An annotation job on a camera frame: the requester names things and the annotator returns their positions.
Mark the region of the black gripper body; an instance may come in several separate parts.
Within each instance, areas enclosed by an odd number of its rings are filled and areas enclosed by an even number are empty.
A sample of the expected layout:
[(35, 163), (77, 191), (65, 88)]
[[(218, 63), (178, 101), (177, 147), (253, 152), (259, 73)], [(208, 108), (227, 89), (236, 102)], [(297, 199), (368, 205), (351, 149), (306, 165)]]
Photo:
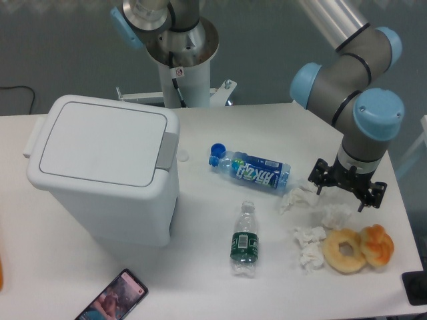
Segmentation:
[(314, 183), (316, 187), (338, 187), (349, 191), (361, 201), (365, 201), (365, 207), (379, 208), (387, 189), (385, 182), (371, 182), (375, 171), (371, 173), (358, 173), (354, 165), (346, 169), (335, 159), (332, 166), (319, 158), (308, 177), (308, 181)]

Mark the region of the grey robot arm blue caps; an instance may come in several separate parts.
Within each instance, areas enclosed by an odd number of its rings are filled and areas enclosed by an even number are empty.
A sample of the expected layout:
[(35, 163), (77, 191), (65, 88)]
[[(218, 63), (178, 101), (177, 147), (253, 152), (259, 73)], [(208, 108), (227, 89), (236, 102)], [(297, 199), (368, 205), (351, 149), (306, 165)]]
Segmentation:
[[(400, 130), (404, 104), (371, 83), (397, 62), (402, 42), (389, 28), (373, 28), (350, 1), (301, 1), (300, 6), (339, 57), (330, 67), (304, 65), (290, 96), (343, 135), (334, 163), (317, 160), (308, 179), (318, 189), (339, 187), (353, 193), (361, 207), (377, 208), (387, 185), (372, 176)], [(200, 15), (198, 1), (122, 1), (110, 17), (124, 41), (145, 48), (157, 63), (166, 107), (228, 102), (233, 82), (218, 89), (210, 85), (219, 36)]]

